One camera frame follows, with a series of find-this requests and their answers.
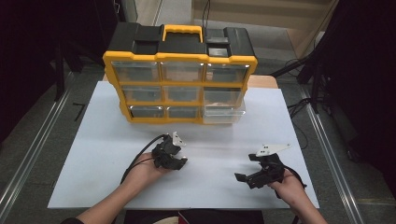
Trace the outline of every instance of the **carrying handle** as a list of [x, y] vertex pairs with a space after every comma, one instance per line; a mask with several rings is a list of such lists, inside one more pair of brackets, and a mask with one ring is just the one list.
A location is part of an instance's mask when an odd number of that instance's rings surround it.
[[198, 34], [200, 42], [204, 43], [201, 26], [165, 25], [163, 28], [163, 41], [165, 41], [166, 33]]

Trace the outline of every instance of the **person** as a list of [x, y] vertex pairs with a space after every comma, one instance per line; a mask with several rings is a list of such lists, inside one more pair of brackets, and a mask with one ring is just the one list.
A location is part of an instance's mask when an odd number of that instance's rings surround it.
[[[154, 183], [161, 176], [170, 172], [157, 168], [151, 158], [151, 153], [142, 154], [136, 161], [134, 169], [125, 180], [101, 202], [81, 213], [77, 217], [70, 217], [61, 224], [109, 224], [121, 209], [147, 186]], [[288, 170], [282, 183], [268, 184], [271, 189], [287, 203], [291, 210], [304, 224], [327, 223], [318, 209], [311, 203], [300, 181]]]

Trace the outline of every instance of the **transparent drawer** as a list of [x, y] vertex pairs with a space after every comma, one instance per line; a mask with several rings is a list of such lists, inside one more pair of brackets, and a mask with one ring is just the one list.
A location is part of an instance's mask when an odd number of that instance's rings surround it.
[[164, 62], [161, 65], [166, 81], [202, 81], [203, 63]]
[[205, 105], [203, 123], [236, 123], [246, 113], [245, 102], [240, 106], [214, 106]]
[[206, 67], [205, 81], [242, 83], [249, 65], [209, 63]]
[[127, 101], [159, 102], [161, 87], [158, 86], [121, 86]]
[[134, 118], [163, 118], [163, 106], [131, 105], [129, 109]]
[[165, 100], [173, 102], [198, 102], [201, 87], [165, 86]]
[[157, 63], [111, 62], [119, 81], [159, 81]]
[[199, 111], [197, 106], [169, 106], [166, 109], [170, 119], [195, 119]]
[[205, 105], [238, 105], [242, 100], [241, 89], [239, 88], [204, 88]]

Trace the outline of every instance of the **yellow and black tool organizer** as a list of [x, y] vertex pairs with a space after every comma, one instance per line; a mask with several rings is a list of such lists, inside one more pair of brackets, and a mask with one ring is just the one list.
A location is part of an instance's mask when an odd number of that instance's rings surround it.
[[257, 66], [242, 28], [120, 22], [103, 57], [130, 122], [233, 123]]

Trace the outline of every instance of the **white tabletop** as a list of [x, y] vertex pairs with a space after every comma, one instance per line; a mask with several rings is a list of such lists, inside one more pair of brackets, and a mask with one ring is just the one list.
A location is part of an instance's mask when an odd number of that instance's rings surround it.
[[300, 174], [309, 198], [318, 207], [281, 90], [249, 88], [245, 104], [247, 113], [235, 124], [129, 123], [120, 112], [113, 86], [98, 82], [48, 208], [98, 203], [117, 187], [125, 169], [148, 142], [174, 131], [187, 143], [179, 152], [189, 158], [186, 165], [158, 180], [125, 208], [288, 208], [272, 189], [250, 189], [234, 177], [234, 173], [260, 171], [248, 154], [256, 153], [262, 144], [287, 143], [291, 147], [278, 155]]

